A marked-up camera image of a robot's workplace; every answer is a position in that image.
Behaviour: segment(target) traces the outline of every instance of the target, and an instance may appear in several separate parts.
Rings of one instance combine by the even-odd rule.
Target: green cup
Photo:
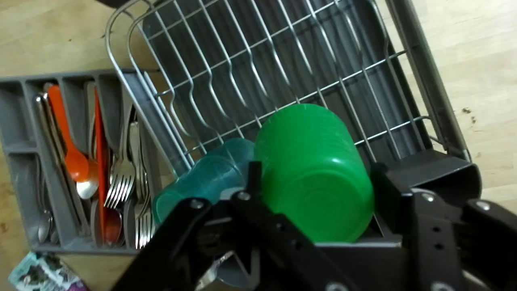
[[[373,215],[373,189],[343,121],[317,105],[292,105],[259,131],[262,199],[313,242],[352,242]]]

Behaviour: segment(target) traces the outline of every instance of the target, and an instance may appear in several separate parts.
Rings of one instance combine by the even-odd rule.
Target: wooden table
[[[415,0],[454,111],[480,165],[486,199],[517,211],[517,1]],[[94,0],[2,0],[0,76],[112,68]],[[0,281],[27,252],[0,155]],[[108,289],[129,257],[63,255],[90,284]]]

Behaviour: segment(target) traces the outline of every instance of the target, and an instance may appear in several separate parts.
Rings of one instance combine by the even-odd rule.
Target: gray cutlery organizer
[[[47,82],[55,82],[61,87],[71,137],[76,147],[84,153],[89,148],[86,84],[97,84],[103,129],[110,150],[116,150],[120,144],[121,100],[126,95],[124,85],[120,84],[120,79],[112,71],[0,79],[2,147],[10,168],[29,247],[40,252],[136,254],[137,250],[129,245],[134,228],[134,215],[129,213],[134,208],[133,203],[128,203],[121,210],[124,236],[121,244],[102,245],[97,231],[90,231],[89,234],[81,232],[74,218],[71,194],[58,176],[60,168],[57,168],[52,158],[52,147],[47,144],[37,118],[36,97],[44,90],[44,84]],[[158,190],[162,189],[162,181],[166,181],[168,171],[158,165],[157,160],[160,158],[155,157],[158,150],[154,142],[149,142],[152,139],[149,137],[145,126],[141,126],[141,129],[142,158],[150,176],[150,189]],[[36,179],[39,169],[47,187],[45,194],[48,194],[58,242],[40,242],[37,239],[39,224],[45,220],[37,200],[39,182]]]

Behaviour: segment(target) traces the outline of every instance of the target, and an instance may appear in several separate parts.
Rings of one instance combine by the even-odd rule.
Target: orange spoon
[[[89,199],[97,190],[97,169],[92,161],[79,152],[71,139],[61,89],[52,84],[47,87],[47,93],[65,147],[65,157],[61,157],[65,169],[69,178],[78,182],[76,189],[79,197]]]
[[[108,148],[107,140],[103,135],[103,126],[102,126],[102,111],[99,103],[97,89],[94,89],[95,93],[95,144],[97,144],[97,173],[99,173],[99,220],[100,220],[100,237],[105,244],[112,245],[120,241],[121,236],[121,216],[118,210],[105,208],[103,202],[107,199],[107,192],[110,187],[108,182]]]

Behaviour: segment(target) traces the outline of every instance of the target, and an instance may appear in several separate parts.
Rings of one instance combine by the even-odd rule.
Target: silver fork
[[[133,121],[129,124],[129,152],[131,161],[136,171],[134,192],[136,199],[141,202],[144,195],[144,165],[142,165],[142,139],[141,139],[141,124]]]
[[[142,249],[152,237],[154,231],[155,231],[155,224],[154,224],[154,218],[152,218],[152,211],[150,211],[150,189],[149,189],[149,176],[147,171],[144,168],[142,173],[142,200],[137,202],[137,205],[134,207],[134,247],[136,249]]]
[[[123,129],[121,129],[118,153],[112,166],[110,189],[107,194],[107,200],[103,203],[103,207],[107,208],[116,208],[118,203],[126,202],[134,187],[136,169],[128,157],[128,131],[129,131],[131,108],[133,108],[133,103],[129,97],[124,93],[123,95]]]

